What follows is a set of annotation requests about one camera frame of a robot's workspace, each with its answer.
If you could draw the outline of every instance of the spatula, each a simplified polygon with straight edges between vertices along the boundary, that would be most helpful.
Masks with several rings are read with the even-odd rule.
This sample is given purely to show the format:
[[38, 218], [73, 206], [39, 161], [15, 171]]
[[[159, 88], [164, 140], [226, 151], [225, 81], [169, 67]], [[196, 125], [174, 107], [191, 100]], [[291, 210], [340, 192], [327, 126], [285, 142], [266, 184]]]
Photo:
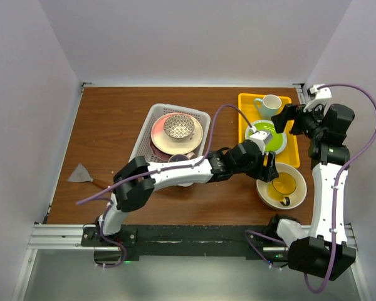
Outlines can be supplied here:
[[103, 182], [98, 179], [93, 179], [87, 169], [82, 165], [78, 164], [76, 169], [73, 171], [73, 173], [70, 175], [70, 177], [67, 180], [68, 182], [91, 182], [93, 185], [98, 186], [99, 188], [106, 189], [110, 185], [106, 182]]

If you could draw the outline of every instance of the green bowl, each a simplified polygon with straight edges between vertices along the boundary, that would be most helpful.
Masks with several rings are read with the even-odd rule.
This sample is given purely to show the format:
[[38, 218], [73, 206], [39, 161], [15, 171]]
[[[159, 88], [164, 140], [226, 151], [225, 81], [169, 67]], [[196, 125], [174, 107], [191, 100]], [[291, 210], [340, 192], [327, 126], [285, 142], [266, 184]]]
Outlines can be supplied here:
[[[267, 130], [271, 132], [273, 138], [266, 146], [266, 152], [275, 152], [279, 154], [282, 152], [287, 146], [287, 136], [283, 132], [281, 134], [276, 133], [276, 129], [274, 128], [274, 124], [272, 121], [269, 120], [257, 120], [252, 122], [252, 125], [256, 127], [257, 130]], [[249, 131], [249, 126], [245, 130], [245, 139], [249, 139], [251, 132]]]

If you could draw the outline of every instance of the wooden spatula handle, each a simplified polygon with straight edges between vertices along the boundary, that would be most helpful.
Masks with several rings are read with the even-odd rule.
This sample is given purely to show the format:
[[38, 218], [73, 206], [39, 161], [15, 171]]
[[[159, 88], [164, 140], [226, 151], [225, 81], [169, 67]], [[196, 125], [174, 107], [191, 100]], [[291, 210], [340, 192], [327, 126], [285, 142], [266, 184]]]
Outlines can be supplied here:
[[103, 181], [98, 180], [98, 179], [93, 179], [92, 184], [96, 185], [96, 186], [98, 186], [99, 188], [102, 188], [102, 189], [106, 189], [107, 187], [110, 186], [109, 183], [103, 182]]

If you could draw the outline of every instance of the brown wooden tabletop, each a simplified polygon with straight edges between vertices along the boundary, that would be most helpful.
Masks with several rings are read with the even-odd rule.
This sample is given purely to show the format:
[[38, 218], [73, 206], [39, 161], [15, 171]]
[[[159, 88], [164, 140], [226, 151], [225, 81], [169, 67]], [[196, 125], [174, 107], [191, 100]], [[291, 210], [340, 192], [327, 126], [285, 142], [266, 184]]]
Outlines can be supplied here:
[[[275, 94], [298, 103], [294, 88], [86, 88], [48, 216], [49, 224], [93, 222], [105, 209], [104, 201], [76, 206], [77, 200], [100, 191], [89, 182], [67, 182], [78, 163], [92, 177], [112, 183], [127, 162], [152, 105], [169, 103], [207, 112], [212, 118], [225, 103], [237, 105], [239, 93]], [[238, 114], [227, 108], [216, 125], [212, 150], [238, 143]], [[168, 187], [152, 194], [147, 204], [129, 214], [128, 224], [267, 224], [276, 213], [310, 224], [313, 180], [307, 155], [308, 139], [298, 136], [301, 166], [308, 194], [301, 206], [279, 211], [265, 205], [255, 180], [243, 174], [225, 182]]]

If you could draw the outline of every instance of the yellow tray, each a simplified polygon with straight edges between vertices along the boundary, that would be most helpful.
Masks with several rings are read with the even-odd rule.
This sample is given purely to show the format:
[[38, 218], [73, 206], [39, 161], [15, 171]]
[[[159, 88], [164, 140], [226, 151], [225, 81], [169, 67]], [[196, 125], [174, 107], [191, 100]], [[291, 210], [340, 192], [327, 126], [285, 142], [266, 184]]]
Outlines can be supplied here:
[[[255, 109], [253, 101], [255, 98], [263, 98], [264, 95], [259, 94], [247, 94], [241, 93], [238, 95], [238, 108], [247, 116], [250, 122], [254, 122], [256, 120], [260, 120], [261, 117], [259, 115], [258, 110]], [[283, 107], [287, 103], [292, 103], [290, 97], [286, 96], [279, 96], [283, 105], [281, 106], [279, 113], [282, 111]], [[290, 134], [290, 130], [293, 127], [294, 122], [290, 120], [287, 122], [286, 128], [284, 132], [287, 135], [287, 146], [283, 152], [276, 155], [276, 162], [286, 163], [291, 165], [295, 168], [299, 168], [300, 166], [300, 154], [298, 153], [298, 143], [296, 141], [296, 137]], [[248, 124], [241, 116], [238, 114], [238, 142], [241, 143], [245, 139], [245, 130], [248, 127]]]

